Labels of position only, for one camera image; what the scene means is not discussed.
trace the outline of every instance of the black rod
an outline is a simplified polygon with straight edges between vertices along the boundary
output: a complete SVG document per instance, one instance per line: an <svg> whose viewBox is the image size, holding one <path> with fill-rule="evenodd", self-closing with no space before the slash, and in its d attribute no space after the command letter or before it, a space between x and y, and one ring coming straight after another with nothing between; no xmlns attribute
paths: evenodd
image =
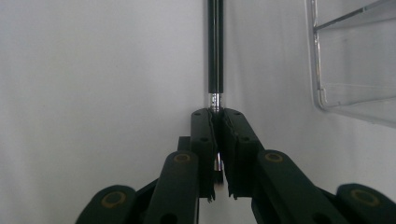
<svg viewBox="0 0 396 224"><path fill-rule="evenodd" d="M223 93L223 0L207 0L209 93Z"/></svg>

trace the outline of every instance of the brush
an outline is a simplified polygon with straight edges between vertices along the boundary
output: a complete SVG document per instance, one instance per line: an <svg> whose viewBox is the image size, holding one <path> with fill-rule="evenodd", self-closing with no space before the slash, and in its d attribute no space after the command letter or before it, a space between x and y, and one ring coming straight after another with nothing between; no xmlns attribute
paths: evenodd
<svg viewBox="0 0 396 224"><path fill-rule="evenodd" d="M208 91L209 110L212 114L214 136L220 142L223 94L223 0L207 0L208 9ZM213 182L215 188L223 186L221 146L216 144Z"/></svg>

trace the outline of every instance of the transparent tray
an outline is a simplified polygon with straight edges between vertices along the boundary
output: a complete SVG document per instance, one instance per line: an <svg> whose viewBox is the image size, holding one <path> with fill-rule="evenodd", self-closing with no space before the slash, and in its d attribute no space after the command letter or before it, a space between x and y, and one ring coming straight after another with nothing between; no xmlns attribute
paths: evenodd
<svg viewBox="0 0 396 224"><path fill-rule="evenodd" d="M376 1L322 24L318 1L311 3L316 103L396 128L396 0Z"/></svg>

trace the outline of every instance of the transparent box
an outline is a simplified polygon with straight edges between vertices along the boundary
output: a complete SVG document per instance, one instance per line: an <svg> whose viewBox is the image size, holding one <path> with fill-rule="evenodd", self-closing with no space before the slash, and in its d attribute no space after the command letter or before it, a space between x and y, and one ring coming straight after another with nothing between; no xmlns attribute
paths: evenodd
<svg viewBox="0 0 396 224"><path fill-rule="evenodd" d="M308 0L314 98L324 110L396 128L396 0L351 9L357 2Z"/></svg>

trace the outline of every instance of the metal ferrule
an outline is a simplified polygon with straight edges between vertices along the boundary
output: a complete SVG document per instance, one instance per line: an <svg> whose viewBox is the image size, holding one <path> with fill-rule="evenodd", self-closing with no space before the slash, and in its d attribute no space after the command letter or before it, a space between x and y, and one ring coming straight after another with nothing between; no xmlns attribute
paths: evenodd
<svg viewBox="0 0 396 224"><path fill-rule="evenodd" d="M209 93L210 109L213 112L219 112L221 109L221 93Z"/></svg>
<svg viewBox="0 0 396 224"><path fill-rule="evenodd" d="M219 152L215 158L215 171L222 171L222 160Z"/></svg>

